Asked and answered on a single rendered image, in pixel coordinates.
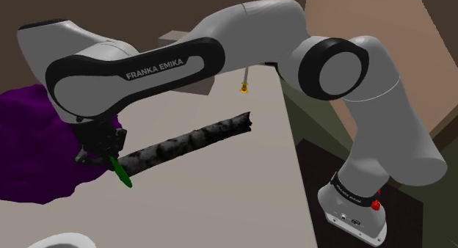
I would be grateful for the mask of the green pen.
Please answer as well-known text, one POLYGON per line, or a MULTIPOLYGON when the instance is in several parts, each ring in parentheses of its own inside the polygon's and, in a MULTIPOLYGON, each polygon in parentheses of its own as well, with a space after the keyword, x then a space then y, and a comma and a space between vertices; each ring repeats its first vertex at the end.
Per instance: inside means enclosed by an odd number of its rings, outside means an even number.
POLYGON ((131 182, 131 179, 130 177, 128 176, 128 174, 126 173, 126 171, 122 168, 122 166, 119 164, 118 160, 115 159, 114 157, 110 156, 109 157, 109 160, 112 164, 112 167, 113 167, 113 170, 115 172, 115 174, 118 176, 118 178, 120 179, 120 181, 125 185, 127 186, 128 188, 132 188, 133 187, 133 184, 131 182))

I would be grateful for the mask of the purple crumpled cloth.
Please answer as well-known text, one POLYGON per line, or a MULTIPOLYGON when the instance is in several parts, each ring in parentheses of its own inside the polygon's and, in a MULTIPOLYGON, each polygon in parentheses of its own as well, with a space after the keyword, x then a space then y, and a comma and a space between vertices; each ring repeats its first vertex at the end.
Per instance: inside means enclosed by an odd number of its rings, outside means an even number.
POLYGON ((80 150, 43 85, 0 94, 0 200, 44 205, 71 196, 107 171, 76 163, 80 150))

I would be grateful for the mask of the dark grey mottled long cylinder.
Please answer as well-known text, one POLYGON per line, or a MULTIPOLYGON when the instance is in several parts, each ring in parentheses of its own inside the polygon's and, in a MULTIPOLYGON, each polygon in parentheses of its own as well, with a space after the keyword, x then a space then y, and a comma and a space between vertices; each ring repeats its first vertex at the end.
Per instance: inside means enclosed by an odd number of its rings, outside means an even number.
POLYGON ((130 153, 118 160, 128 176, 173 160, 224 139, 251 131, 250 112, 219 121, 187 134, 130 153))

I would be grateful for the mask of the white round bowl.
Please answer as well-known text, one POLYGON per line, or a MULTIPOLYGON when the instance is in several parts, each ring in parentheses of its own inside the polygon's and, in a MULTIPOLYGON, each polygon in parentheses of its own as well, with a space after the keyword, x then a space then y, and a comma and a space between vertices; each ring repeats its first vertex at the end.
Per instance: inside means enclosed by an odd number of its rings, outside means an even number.
POLYGON ((60 233, 49 236, 28 248, 97 248, 95 242, 80 233, 60 233))

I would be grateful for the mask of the grey tool with gold tip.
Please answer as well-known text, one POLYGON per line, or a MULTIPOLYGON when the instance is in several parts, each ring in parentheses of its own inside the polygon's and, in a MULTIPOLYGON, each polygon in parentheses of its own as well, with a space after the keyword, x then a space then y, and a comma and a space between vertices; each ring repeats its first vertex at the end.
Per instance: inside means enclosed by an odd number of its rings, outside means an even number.
POLYGON ((244 69, 244 78, 243 78, 243 82, 241 83, 241 89, 239 90, 240 93, 248 93, 248 89, 247 89, 248 73, 249 73, 249 68, 246 67, 244 69))

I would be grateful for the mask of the dark robot stand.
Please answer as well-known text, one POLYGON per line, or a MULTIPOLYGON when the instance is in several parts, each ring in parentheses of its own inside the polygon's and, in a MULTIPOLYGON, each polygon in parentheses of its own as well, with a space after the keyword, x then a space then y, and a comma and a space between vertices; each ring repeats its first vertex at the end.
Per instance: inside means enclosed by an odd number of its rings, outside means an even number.
POLYGON ((423 204, 387 186, 363 144, 343 164, 307 140, 297 155, 318 248, 422 248, 423 204))

